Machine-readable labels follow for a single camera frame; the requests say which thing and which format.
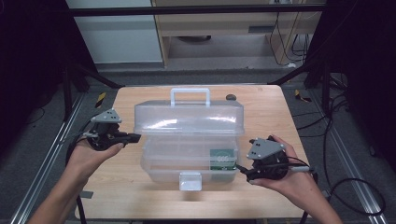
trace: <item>white cabinet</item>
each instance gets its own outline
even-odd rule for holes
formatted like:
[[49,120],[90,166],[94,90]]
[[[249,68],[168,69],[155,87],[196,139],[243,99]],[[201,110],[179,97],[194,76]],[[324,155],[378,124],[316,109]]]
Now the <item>white cabinet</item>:
[[[151,7],[149,0],[67,0],[70,8]],[[96,66],[162,63],[153,16],[75,17]]]

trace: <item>transparent plastic box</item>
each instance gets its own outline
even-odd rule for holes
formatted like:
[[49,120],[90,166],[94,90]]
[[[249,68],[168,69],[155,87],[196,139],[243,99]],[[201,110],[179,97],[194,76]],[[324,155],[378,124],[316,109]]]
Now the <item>transparent plastic box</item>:
[[[176,92],[204,92],[206,99],[176,101]],[[245,132],[238,102],[210,101],[209,89],[172,89],[170,101],[136,105],[134,115],[134,132],[147,136],[141,166],[153,181],[179,182],[181,190],[233,181]]]

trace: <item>wooden table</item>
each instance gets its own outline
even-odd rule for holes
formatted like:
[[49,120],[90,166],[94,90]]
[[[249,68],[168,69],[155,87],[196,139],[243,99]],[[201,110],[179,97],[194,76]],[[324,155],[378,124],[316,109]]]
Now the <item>wooden table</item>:
[[[278,86],[199,87],[209,88],[212,100],[225,100],[227,94],[234,94],[245,107],[246,133],[240,137],[241,155],[248,153],[249,139],[274,133],[292,144],[298,157],[307,161]],[[127,133],[134,130],[134,105],[148,100],[169,100],[172,88],[120,89],[114,103],[123,120],[120,130]],[[202,191],[179,191],[178,183],[154,183],[140,167],[144,142],[142,136],[138,144],[129,144],[92,175],[84,189],[93,192],[91,199],[83,199],[87,218],[271,218],[300,217],[303,213],[279,193],[249,185],[240,173],[232,183],[203,183]],[[239,163],[250,167],[252,161],[241,156]]]

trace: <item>box lid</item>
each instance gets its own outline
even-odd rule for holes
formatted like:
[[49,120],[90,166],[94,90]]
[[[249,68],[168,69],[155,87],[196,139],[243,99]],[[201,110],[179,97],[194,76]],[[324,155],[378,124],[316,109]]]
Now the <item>box lid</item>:
[[134,132],[147,135],[242,135],[244,107],[236,101],[146,101],[134,107]]

